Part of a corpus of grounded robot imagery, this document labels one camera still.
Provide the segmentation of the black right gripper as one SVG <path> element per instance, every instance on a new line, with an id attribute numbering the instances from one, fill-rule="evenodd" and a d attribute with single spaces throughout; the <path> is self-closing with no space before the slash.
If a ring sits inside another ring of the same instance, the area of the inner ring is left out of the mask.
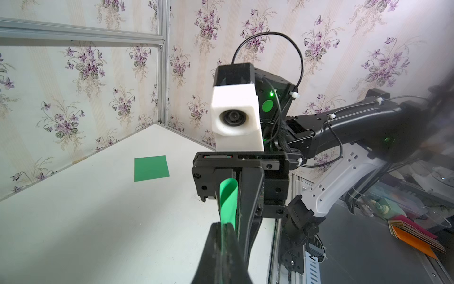
<path id="1" fill-rule="evenodd" d="M 299 162 L 285 152 L 198 152 L 192 175 L 202 201 L 216 198 L 221 215 L 221 183 L 238 181 L 236 234 L 242 260 L 249 261 L 254 217 L 279 218 L 289 187 L 289 173 Z"/>

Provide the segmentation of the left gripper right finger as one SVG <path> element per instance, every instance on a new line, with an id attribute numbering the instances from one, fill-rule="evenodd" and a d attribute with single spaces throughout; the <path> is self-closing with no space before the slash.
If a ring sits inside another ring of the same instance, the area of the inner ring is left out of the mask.
<path id="1" fill-rule="evenodd" d="M 225 224 L 225 283 L 252 283 L 231 223 Z"/>

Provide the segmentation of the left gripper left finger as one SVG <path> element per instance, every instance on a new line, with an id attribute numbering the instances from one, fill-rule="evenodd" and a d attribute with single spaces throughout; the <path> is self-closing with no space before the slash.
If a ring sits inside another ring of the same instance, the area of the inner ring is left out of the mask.
<path id="1" fill-rule="evenodd" d="M 224 236 L 227 225 L 221 222 L 210 226 L 192 284 L 226 284 Z"/>

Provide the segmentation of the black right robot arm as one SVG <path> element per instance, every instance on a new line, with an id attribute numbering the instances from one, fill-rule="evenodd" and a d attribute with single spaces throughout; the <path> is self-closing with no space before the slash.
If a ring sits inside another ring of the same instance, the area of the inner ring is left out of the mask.
<path id="1" fill-rule="evenodd" d="M 202 201 L 216 199 L 194 282 L 250 283 L 248 264 L 261 223 L 281 220 L 278 260 L 303 273 L 306 246 L 335 201 L 375 171 L 410 157 L 431 122 L 454 100 L 441 86 L 429 98 L 370 89 L 358 103 L 287 116 L 297 86 L 250 63 L 216 68 L 211 102 L 214 152 L 199 152 L 192 175 Z"/>

